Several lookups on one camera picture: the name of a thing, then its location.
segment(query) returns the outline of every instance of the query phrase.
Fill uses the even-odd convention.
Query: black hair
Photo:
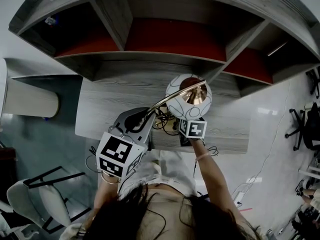
[[[116,197],[105,203],[87,229],[83,240],[135,240],[146,211],[155,213],[148,209],[148,205],[156,194],[147,198],[148,187],[140,185],[124,198]],[[185,199],[192,204],[193,218],[192,221],[182,221],[179,216],[179,219],[193,230],[193,236],[189,236],[190,239],[261,239],[249,224],[248,228],[252,229],[255,237],[239,226],[231,211],[223,211],[217,205],[197,196],[185,197]],[[154,239],[164,234],[166,227],[166,219],[161,214],[157,213],[157,215],[163,218],[164,225]]]

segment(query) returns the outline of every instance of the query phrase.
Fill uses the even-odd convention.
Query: office chair
[[[78,215],[70,218],[69,212],[66,207],[67,198],[63,198],[54,183],[66,181],[72,178],[76,178],[85,175],[84,172],[73,174],[70,176],[44,181],[43,177],[52,174],[53,172],[61,169],[59,166],[52,170],[49,170],[37,177],[31,179],[20,180],[14,185],[12,185],[6,192],[7,199],[13,210],[31,220],[33,223],[38,225],[40,228],[44,229],[49,234],[52,234],[63,227],[68,227],[72,222],[89,212],[91,209],[87,208],[80,212]],[[37,209],[34,207],[33,202],[29,196],[28,189],[38,188],[41,201],[49,213],[50,218],[45,221],[42,216],[38,213]],[[58,226],[48,229],[50,223],[55,220],[59,223]]]
[[[313,87],[312,87],[312,89],[310,91],[310,94],[313,94],[315,92],[315,90],[317,90],[318,95],[315,94],[315,97],[318,99],[319,96],[320,96],[320,92],[319,92],[320,78],[317,78],[315,69],[311,69],[310,71],[306,72],[305,74],[311,79],[311,81],[313,83]]]
[[[314,156],[316,156],[320,152],[320,144],[313,144],[313,141],[320,141],[320,114],[317,103],[313,103],[311,110],[307,113],[308,119],[306,123],[306,113],[304,110],[300,110],[300,113],[303,114],[302,119],[300,119],[295,109],[290,109],[289,112],[294,112],[299,126],[294,132],[286,134],[285,138],[287,139],[290,136],[300,132],[298,145],[293,147],[293,151],[299,149],[301,140],[303,138],[303,142],[307,149],[316,151],[314,154]]]

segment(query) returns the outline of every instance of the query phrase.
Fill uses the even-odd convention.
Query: white cylindrical table
[[[0,59],[0,116],[2,113],[52,118],[59,110],[57,94],[8,79],[7,63]]]

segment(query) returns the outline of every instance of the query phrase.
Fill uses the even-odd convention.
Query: tile floor
[[[59,165],[64,170],[57,172],[53,178],[86,172],[84,177],[56,185],[62,195],[71,200],[69,210],[76,214],[85,206],[92,205],[97,188],[97,175],[85,167],[84,160],[90,155],[90,146],[97,147],[99,142],[74,134],[82,79],[78,76],[58,76],[24,78],[20,81],[58,93],[60,111],[48,121],[4,114],[0,141],[16,149],[18,179],[34,177]],[[263,232],[268,229],[277,232],[284,227],[303,203],[295,193],[296,185],[303,178],[298,174],[298,169],[306,169],[313,152],[306,149],[303,143],[298,151],[293,151],[296,137],[285,139],[284,136],[293,130],[295,124],[289,109],[299,111],[306,103],[315,100],[315,96],[310,95],[307,76],[301,74],[237,101],[237,106],[249,104],[251,108],[248,151],[246,154],[219,155],[215,160],[226,177],[231,193],[251,177],[259,178],[261,182],[254,183],[242,199],[241,209],[252,208],[244,211],[243,215],[254,226],[261,225]],[[185,153],[184,157],[193,171],[193,154]],[[205,194],[198,167],[195,179],[198,190]],[[247,188],[241,185],[233,196]],[[45,218],[48,216],[43,207],[39,210]],[[45,238],[58,239],[59,234],[46,235]]]

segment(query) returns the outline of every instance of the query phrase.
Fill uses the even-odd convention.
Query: red shelf panel
[[[96,27],[85,33],[84,36],[79,36],[79,41],[75,44],[57,51],[54,56],[61,57],[114,51],[119,51],[119,49],[107,30],[102,27]]]
[[[267,57],[259,51],[246,48],[223,71],[272,85],[273,79],[266,60]]]
[[[181,54],[226,61],[221,33],[204,24],[153,18],[135,18],[126,51]]]

